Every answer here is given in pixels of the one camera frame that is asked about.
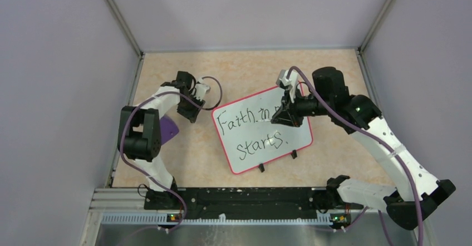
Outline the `purple wedge eraser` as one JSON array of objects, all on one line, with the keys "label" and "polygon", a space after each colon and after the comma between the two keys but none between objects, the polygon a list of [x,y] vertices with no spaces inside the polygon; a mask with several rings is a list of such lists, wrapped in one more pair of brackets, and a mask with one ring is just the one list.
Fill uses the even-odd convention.
[{"label": "purple wedge eraser", "polygon": [[160,119],[161,144],[164,145],[179,133],[179,128],[174,120],[164,115]]}]

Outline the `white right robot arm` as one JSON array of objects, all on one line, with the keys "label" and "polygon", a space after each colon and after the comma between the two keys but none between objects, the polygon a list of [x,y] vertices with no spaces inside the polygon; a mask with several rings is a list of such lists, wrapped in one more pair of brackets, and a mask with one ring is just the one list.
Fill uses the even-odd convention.
[{"label": "white right robot arm", "polygon": [[272,124],[300,127],[308,117],[328,116],[373,156],[393,182],[383,186],[345,175],[331,178],[322,208],[359,204],[414,230],[421,229],[423,221],[455,191],[451,180],[438,179],[412,156],[370,98],[350,94],[340,70],[322,67],[309,80],[299,68],[291,67],[280,72],[276,84],[283,96]]}]

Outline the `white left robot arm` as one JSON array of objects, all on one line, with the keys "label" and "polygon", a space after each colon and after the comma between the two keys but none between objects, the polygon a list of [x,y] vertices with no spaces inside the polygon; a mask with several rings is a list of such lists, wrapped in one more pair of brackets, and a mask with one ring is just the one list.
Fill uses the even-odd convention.
[{"label": "white left robot arm", "polygon": [[172,190],[174,177],[167,171],[160,156],[163,144],[161,119],[176,109],[191,123],[205,104],[204,97],[210,86],[184,71],[176,79],[164,82],[148,99],[137,106],[121,109],[117,149],[121,160],[147,177],[150,190],[165,209],[178,203],[178,193]]}]

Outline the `red framed whiteboard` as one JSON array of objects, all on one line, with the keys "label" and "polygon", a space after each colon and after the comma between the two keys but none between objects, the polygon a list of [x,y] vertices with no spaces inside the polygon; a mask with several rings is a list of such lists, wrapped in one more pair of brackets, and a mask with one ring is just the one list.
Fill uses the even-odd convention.
[{"label": "red framed whiteboard", "polygon": [[233,174],[257,168],[313,143],[311,124],[301,127],[268,124],[281,104],[277,86],[232,101],[212,111],[224,154]]}]

